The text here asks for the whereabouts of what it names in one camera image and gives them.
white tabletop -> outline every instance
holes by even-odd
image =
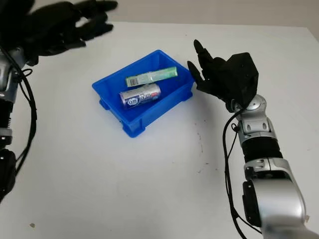
[[[224,183],[222,130],[231,114],[213,96],[194,96],[129,138],[99,105],[95,81],[161,49],[198,65],[197,38],[213,56],[250,52],[258,93],[268,102],[284,157],[319,233],[319,43],[306,28],[116,22],[87,48],[42,57],[29,77],[38,130],[14,190],[0,205],[7,239],[239,238]],[[12,114],[19,154],[30,112],[18,94]],[[227,142],[233,139],[229,130]],[[244,157],[230,160],[235,206],[243,213]],[[242,225],[248,238],[261,236]]]

robotic arm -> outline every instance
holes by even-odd
[[[197,89],[226,103],[226,108],[235,113],[229,122],[235,117],[238,120],[239,141],[245,155],[243,204],[248,223],[260,227],[265,239],[319,239],[319,235],[305,227],[305,202],[266,116],[266,100],[256,94],[258,71],[250,55],[241,53],[225,61],[212,58],[197,40],[194,46],[205,78],[203,80],[194,64],[188,62]],[[225,159],[227,174],[227,152]],[[227,177],[226,188],[230,196]],[[236,229],[245,238],[236,221],[239,215],[232,195],[229,202]]]
[[[85,47],[85,41],[111,31],[105,12],[117,7],[116,1],[65,1],[29,13],[33,4],[34,0],[0,0],[0,202],[12,190],[36,131],[35,100],[21,69],[38,64],[39,56]],[[77,26],[82,18],[86,23]],[[31,107],[31,126],[27,146],[16,159],[5,147],[12,142],[10,114],[19,84]]]

barcode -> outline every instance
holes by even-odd
[[[131,86],[136,86],[136,85],[138,85],[139,83],[138,83],[138,80],[135,78],[135,79],[130,79],[130,85]]]

green package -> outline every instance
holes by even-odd
[[[154,83],[156,81],[165,80],[177,76],[177,68],[170,67],[159,71],[147,72],[137,76],[130,76],[126,78],[126,85],[128,87]]]

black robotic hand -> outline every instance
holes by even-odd
[[[2,0],[0,4],[0,42],[7,50],[20,46],[28,65],[36,65],[39,56],[60,54],[86,46],[85,41],[113,29],[107,24],[106,11],[116,1],[87,0],[78,4],[58,2],[29,13],[34,0]],[[88,21],[77,27],[85,17]]]
[[[205,79],[202,79],[194,64],[188,61],[197,89],[217,96],[226,103],[228,110],[233,103],[246,108],[255,97],[258,84],[258,71],[250,54],[232,55],[225,61],[219,57],[212,58],[198,40],[194,40],[194,47]]]

